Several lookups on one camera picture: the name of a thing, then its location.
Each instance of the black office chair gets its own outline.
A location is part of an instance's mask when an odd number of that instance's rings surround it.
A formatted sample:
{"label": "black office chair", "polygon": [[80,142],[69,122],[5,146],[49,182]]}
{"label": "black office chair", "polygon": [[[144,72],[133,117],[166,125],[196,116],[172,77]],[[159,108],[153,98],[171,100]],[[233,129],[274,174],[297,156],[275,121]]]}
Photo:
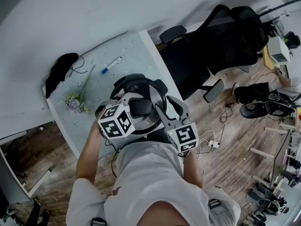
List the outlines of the black office chair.
{"label": "black office chair", "polygon": [[293,48],[298,48],[301,43],[298,35],[295,35],[294,32],[288,32],[286,36],[284,36],[285,44],[289,50]]}
{"label": "black office chair", "polygon": [[[268,42],[263,24],[250,7],[218,5],[194,32],[181,26],[160,35],[166,48],[160,54],[185,100],[206,82],[210,73],[253,65]],[[221,93],[221,82],[210,90],[211,101]]]}

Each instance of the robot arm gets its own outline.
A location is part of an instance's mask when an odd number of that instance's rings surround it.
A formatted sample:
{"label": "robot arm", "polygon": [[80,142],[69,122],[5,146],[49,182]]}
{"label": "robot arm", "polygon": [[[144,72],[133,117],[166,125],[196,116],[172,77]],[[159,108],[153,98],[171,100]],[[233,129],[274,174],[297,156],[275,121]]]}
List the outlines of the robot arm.
{"label": "robot arm", "polygon": [[180,116],[180,119],[169,118],[158,105],[156,105],[156,110],[165,126],[164,131],[167,133],[169,141],[178,150],[178,156],[182,156],[183,152],[188,152],[197,147],[197,127],[192,122],[189,108],[184,102],[172,96],[167,96],[167,99]]}

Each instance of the person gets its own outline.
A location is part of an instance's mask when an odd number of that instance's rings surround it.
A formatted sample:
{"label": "person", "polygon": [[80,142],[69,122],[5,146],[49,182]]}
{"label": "person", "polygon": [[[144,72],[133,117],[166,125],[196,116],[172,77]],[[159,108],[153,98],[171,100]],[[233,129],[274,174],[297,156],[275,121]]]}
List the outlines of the person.
{"label": "person", "polygon": [[37,224],[40,216],[40,209],[40,203],[36,199],[33,199],[33,209],[30,213],[29,218],[26,221],[25,226],[47,226],[49,221],[49,212],[46,209],[44,209],[42,221],[39,224]]}
{"label": "person", "polygon": [[299,171],[296,171],[295,173],[291,173],[289,171],[282,171],[281,175],[289,180],[288,185],[290,187],[296,186],[301,181],[301,175]]}
{"label": "person", "polygon": [[239,205],[222,189],[205,188],[195,149],[178,157],[166,138],[160,130],[123,147],[117,157],[117,179],[106,199],[93,185],[102,148],[96,119],[77,163],[66,224],[236,225]]}
{"label": "person", "polygon": [[[267,101],[269,94],[275,90],[291,99],[295,99],[301,93],[301,78],[285,78],[278,67],[275,67],[273,72],[278,77],[277,82],[258,83],[242,87],[235,83],[232,87],[233,96],[238,102],[248,104],[254,100]],[[301,98],[298,98],[295,103],[301,104]]]}
{"label": "person", "polygon": [[252,189],[250,191],[251,193],[249,193],[249,196],[255,200],[261,198],[256,192],[258,191],[264,195],[264,198],[269,199],[271,201],[269,207],[263,211],[264,213],[267,213],[269,215],[279,215],[281,213],[286,214],[289,211],[289,208],[286,206],[287,202],[284,199],[284,197],[277,198],[273,194],[273,190],[266,187],[264,184],[257,183],[255,191]]}

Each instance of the wooden floor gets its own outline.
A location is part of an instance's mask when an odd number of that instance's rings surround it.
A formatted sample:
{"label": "wooden floor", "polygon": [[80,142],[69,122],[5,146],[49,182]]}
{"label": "wooden floor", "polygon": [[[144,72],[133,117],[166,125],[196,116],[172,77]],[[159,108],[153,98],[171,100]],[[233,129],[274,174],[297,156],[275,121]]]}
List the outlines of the wooden floor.
{"label": "wooden floor", "polygon": [[[203,99],[203,91],[197,91],[186,103],[189,105],[192,117],[201,135],[206,130],[212,129],[216,133],[216,140],[219,141],[222,133],[222,124],[219,117],[225,110],[228,115],[230,109],[225,104],[233,102],[231,88],[234,82],[241,86],[250,85],[260,75],[268,73],[269,70],[259,61],[258,64],[250,67],[250,72],[245,73],[237,68],[230,68],[211,76],[206,85],[214,83],[219,78],[224,81],[225,90],[220,97],[208,104]],[[275,80],[274,74],[260,78],[258,82]],[[218,185],[236,200],[241,207],[241,219],[254,209],[254,206],[247,208],[246,192],[254,186],[255,181],[252,175],[256,174],[266,177],[271,170],[271,162],[263,157],[249,151],[255,147],[264,152],[275,154],[281,145],[282,137],[264,130],[265,127],[278,128],[278,121],[269,118],[248,120],[239,113],[240,105],[233,107],[233,115],[225,122],[225,129],[221,145],[218,149],[208,154],[200,154],[199,165],[205,170],[205,182],[208,186]],[[204,138],[212,139],[208,132]],[[201,144],[202,152],[209,150],[204,143]],[[23,138],[18,139],[10,148],[8,154],[12,156],[11,161],[16,164],[16,170],[27,174],[25,182],[28,188],[54,166],[49,178],[40,186],[35,193],[43,206],[50,211],[49,226],[65,225],[65,216],[68,202],[72,191],[72,184],[75,179],[76,158],[66,144],[55,122],[45,125],[43,131],[39,128],[32,129]],[[105,194],[109,194],[115,178],[111,172],[111,157],[101,160],[96,176],[96,186]],[[33,203],[14,205],[18,210],[17,215],[26,221]]]}

